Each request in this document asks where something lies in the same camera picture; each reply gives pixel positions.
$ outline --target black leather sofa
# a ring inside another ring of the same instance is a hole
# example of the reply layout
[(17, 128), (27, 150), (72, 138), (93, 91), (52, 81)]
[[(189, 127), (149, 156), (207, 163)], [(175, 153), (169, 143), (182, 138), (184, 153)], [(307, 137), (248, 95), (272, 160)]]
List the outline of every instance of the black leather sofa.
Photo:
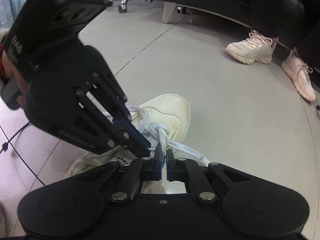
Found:
[[(250, 27), (250, 0), (164, 0), (163, 23), (168, 23), (176, 5), (197, 8)], [(279, 41), (297, 45), (320, 18), (320, 0), (283, 0), (279, 16)]]

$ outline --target pink sneaker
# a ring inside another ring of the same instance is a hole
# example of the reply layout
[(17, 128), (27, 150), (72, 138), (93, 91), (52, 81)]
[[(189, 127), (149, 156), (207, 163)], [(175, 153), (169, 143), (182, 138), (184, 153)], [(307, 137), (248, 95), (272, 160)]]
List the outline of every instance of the pink sneaker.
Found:
[(296, 90), (305, 100), (309, 102), (316, 100), (316, 93), (309, 78), (309, 73), (312, 73), (313, 70), (294, 54), (293, 49), (290, 51), (290, 55), (281, 63), (281, 67), (292, 78)]

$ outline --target shoe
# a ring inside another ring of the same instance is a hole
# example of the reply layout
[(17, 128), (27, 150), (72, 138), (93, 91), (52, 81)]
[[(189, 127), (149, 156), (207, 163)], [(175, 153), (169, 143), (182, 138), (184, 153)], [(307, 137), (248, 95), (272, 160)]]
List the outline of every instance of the shoe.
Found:
[(0, 205), (0, 238), (7, 237), (7, 222), (3, 207)]
[(252, 64), (255, 61), (269, 64), (275, 47), (276, 43), (274, 44), (271, 38), (252, 31), (249, 33), (249, 38), (230, 43), (226, 47), (226, 52), (245, 64)]
[(304, 63), (302, 59), (298, 58), (293, 49), (284, 62), (281, 63), (281, 67), (292, 79), (299, 94), (305, 100), (314, 102), (316, 100), (316, 93), (312, 88), (309, 78), (309, 73), (313, 72), (312, 68)]
[[(168, 147), (173, 148), (173, 152), (179, 149), (195, 156), (204, 165), (209, 164), (202, 154), (181, 144), (191, 120), (190, 105), (184, 98), (174, 94), (161, 95), (139, 107), (128, 106), (128, 110), (132, 116), (132, 124), (150, 141), (151, 148), (161, 145), (163, 153)], [(135, 155), (121, 146), (101, 155), (88, 152), (71, 166), (65, 179), (108, 162), (117, 161), (124, 166), (134, 159)]]

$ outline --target chunky sole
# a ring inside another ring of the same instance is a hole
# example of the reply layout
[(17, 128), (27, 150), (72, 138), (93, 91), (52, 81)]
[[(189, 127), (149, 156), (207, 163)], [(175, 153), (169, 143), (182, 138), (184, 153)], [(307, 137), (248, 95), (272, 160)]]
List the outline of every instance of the chunky sole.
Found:
[(271, 63), (271, 57), (272, 55), (267, 55), (267, 56), (261, 56), (261, 55), (258, 55), (256, 57), (253, 57), (253, 58), (246, 58), (246, 57), (241, 57), (237, 54), (234, 54), (231, 49), (229, 49), (228, 47), (226, 47), (226, 52), (233, 58), (235, 58), (236, 60), (244, 63), (244, 64), (253, 64), (255, 61), (258, 61), (258, 62), (261, 62), (261, 63), (264, 63), (264, 64), (270, 64)]
[(280, 64), (284, 72), (292, 79), (293, 85), (295, 86), (298, 93), (307, 101), (314, 102), (315, 98), (310, 98), (300, 87), (299, 83), (295, 80), (295, 75), (293, 71), (290, 69), (290, 67), (287, 65), (286, 60)]

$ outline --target blue gripper pad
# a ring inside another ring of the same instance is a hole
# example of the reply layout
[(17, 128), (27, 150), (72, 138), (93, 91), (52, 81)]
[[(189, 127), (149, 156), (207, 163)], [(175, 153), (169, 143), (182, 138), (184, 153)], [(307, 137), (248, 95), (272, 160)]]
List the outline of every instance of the blue gripper pad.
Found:
[(145, 147), (151, 147), (151, 143), (131, 124), (128, 119), (113, 119), (112, 122), (117, 124), (120, 128), (126, 130), (129, 136), (136, 138)]

